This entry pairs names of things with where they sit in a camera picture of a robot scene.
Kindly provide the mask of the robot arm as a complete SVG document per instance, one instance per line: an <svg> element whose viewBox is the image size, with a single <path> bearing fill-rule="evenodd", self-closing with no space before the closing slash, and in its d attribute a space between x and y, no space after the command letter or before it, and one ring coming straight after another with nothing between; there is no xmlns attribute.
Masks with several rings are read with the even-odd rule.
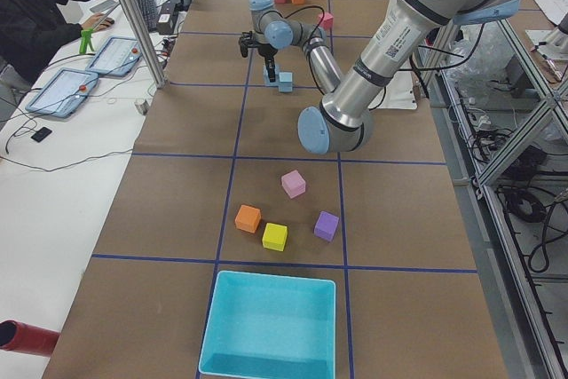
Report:
<svg viewBox="0 0 568 379"><path fill-rule="evenodd" d="M521 0L390 0L382 25L347 73L342 73L325 43L325 32L284 18L274 0L249 0L252 31L241 35L241 55L251 49L264 57L269 79L275 78L274 55L297 46L325 90L321 102L298 119L298 137L313 154L350 152L372 135L371 102L391 82L413 51L435 28L485 24L514 15Z"/></svg>

